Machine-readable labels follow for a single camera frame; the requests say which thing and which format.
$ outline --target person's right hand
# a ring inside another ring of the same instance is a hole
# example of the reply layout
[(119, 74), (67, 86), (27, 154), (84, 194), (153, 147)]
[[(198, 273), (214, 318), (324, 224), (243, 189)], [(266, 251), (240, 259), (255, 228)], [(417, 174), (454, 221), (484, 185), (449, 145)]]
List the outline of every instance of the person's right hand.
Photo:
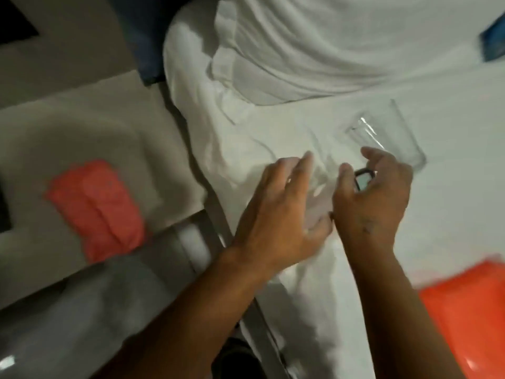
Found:
[(364, 191), (355, 192), (352, 166), (340, 165), (333, 195), (333, 216), (345, 248), (363, 240), (380, 248), (393, 248), (395, 235), (408, 205), (412, 167), (388, 152), (371, 147), (361, 149), (367, 169), (377, 172)]

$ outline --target hand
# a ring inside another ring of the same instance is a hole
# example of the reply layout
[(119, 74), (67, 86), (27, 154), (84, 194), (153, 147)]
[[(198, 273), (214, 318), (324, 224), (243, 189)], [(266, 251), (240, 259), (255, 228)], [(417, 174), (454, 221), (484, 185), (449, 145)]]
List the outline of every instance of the hand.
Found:
[(270, 279), (314, 255), (333, 230), (329, 215), (309, 231), (304, 216), (313, 155), (269, 165), (238, 224), (232, 248)]
[(354, 171), (340, 165), (333, 195), (335, 226), (344, 247), (362, 240), (392, 250), (395, 235), (405, 213), (412, 184), (412, 167), (388, 152), (371, 147), (361, 149), (367, 169), (377, 172), (364, 191), (355, 192)]

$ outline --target blue fabric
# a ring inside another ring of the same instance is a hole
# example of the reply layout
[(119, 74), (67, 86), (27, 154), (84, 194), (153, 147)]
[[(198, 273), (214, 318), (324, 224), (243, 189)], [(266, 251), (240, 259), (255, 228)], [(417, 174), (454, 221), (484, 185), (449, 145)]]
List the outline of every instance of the blue fabric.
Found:
[(190, 0), (109, 0), (145, 85), (165, 79), (163, 41), (177, 11)]
[(480, 36), (484, 60), (492, 61), (505, 55), (505, 13)]

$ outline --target mattress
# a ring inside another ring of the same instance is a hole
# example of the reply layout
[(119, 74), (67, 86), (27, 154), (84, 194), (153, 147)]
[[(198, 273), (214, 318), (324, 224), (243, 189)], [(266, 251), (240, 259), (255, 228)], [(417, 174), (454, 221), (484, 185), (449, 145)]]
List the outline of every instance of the mattress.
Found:
[[(216, 0), (174, 19), (164, 46), (172, 100), (187, 120), (195, 158), (232, 231), (264, 166), (312, 150), (313, 188), (338, 165), (364, 165), (343, 131), (358, 111), (395, 99), (427, 155), (416, 174), (395, 254), (415, 286), (504, 256), (505, 62), (480, 62), (462, 45), (410, 78), (360, 92), (256, 107), (213, 81)], [(329, 200), (319, 205), (324, 211)], [(374, 377), (361, 304), (336, 231), (319, 254), (284, 270), (257, 296), (298, 377)]]

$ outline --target person's left hand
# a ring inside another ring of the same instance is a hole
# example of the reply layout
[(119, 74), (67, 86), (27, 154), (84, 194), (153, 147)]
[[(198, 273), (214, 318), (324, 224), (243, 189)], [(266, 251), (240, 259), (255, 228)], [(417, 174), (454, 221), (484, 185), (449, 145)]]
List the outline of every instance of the person's left hand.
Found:
[(238, 224), (232, 248), (270, 277), (313, 256), (333, 230), (329, 214), (304, 229), (313, 159), (307, 152), (267, 166)]

